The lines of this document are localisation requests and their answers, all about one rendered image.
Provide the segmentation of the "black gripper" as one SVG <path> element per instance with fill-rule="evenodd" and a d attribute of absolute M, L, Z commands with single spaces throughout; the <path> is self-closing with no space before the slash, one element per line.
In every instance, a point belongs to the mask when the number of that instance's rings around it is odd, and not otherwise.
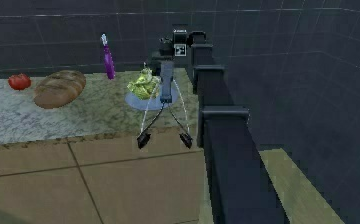
<path fill-rule="evenodd" d="M 169 38 L 160 38 L 159 39 L 159 49 L 154 51 L 151 54 L 151 66 L 153 73 L 156 76 L 159 76 L 161 79 L 161 95 L 160 95 L 160 103 L 158 112 L 154 115 L 154 117 L 146 122 L 147 112 L 149 110 L 149 105 L 151 104 L 152 98 L 149 98 L 148 103 L 146 105 L 146 109 L 144 110 L 144 116 L 141 122 L 140 133 L 137 137 L 137 145 L 139 149 L 144 148 L 147 143 L 150 141 L 151 134 L 149 133 L 149 129 L 156 123 L 160 115 L 164 110 L 165 104 L 170 104 L 172 102 L 172 92 L 171 92 L 171 83 L 172 81 L 175 84 L 177 92 L 179 94 L 182 108 L 185 115 L 185 120 L 188 120 L 188 114 L 185 107 L 185 102 L 182 97 L 179 85 L 176 80 L 173 80 L 174 74 L 174 49 L 173 49 L 173 41 Z M 171 110 L 171 107 L 168 107 L 171 116 L 175 119 L 176 123 L 179 125 L 182 132 L 179 134 L 180 140 L 183 144 L 190 149 L 193 144 L 193 138 L 190 135 L 190 127 L 189 124 L 183 126 L 174 113 Z"/>

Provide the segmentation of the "blue round dish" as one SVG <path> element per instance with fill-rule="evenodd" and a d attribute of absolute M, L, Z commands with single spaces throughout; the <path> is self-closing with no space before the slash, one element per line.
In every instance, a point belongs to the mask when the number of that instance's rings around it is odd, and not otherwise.
<path fill-rule="evenodd" d="M 144 111 L 148 110 L 159 110 L 161 108 L 160 97 L 153 98 L 151 101 L 149 100 L 140 100 L 136 95 L 132 92 L 128 92 L 125 96 L 125 102 L 134 109 Z"/>

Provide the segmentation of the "green lettuce head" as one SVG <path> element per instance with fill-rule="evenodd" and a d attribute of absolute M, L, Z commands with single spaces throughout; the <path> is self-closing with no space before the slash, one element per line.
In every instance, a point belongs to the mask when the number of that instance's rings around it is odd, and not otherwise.
<path fill-rule="evenodd" d="M 128 83 L 127 88 L 138 99 L 148 100 L 159 95 L 159 85 L 160 78 L 155 76 L 150 68 L 144 68 L 136 80 Z"/>

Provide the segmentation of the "tan marble-topped kitchen counter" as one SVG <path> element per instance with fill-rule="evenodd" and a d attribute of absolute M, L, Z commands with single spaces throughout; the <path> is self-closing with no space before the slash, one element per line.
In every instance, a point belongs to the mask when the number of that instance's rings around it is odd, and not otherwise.
<path fill-rule="evenodd" d="M 179 138 L 182 125 L 197 123 L 186 72 L 176 70 L 182 97 L 143 149 L 140 124 L 153 115 L 125 101 L 135 76 L 91 74 L 75 101 L 52 110 L 0 80 L 0 224 L 201 223 L 204 155 Z"/>

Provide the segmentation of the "purple bottle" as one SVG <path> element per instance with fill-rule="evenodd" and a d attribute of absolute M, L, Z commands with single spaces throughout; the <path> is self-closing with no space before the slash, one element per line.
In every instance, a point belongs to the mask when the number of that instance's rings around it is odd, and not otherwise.
<path fill-rule="evenodd" d="M 101 42 L 103 44 L 103 50 L 104 50 L 104 65 L 105 65 L 106 74 L 108 79 L 112 80 L 115 78 L 115 68 L 114 68 L 112 54 L 108 45 L 108 38 L 105 33 L 101 35 Z"/>

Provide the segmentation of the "brown bread loaf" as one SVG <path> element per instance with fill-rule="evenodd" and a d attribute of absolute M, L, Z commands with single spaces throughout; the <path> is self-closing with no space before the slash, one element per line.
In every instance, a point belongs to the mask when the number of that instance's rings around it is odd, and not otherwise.
<path fill-rule="evenodd" d="M 76 70 L 61 70 L 42 81 L 34 89 L 34 103 L 43 109 L 63 107 L 74 101 L 84 90 L 86 77 Z"/>

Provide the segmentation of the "red tomato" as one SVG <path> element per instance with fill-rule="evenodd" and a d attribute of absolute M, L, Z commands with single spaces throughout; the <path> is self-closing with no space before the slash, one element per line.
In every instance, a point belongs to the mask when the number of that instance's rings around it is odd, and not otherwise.
<path fill-rule="evenodd" d="M 24 73 L 12 75 L 8 78 L 9 86 L 14 90 L 25 90 L 32 84 L 31 79 Z"/>

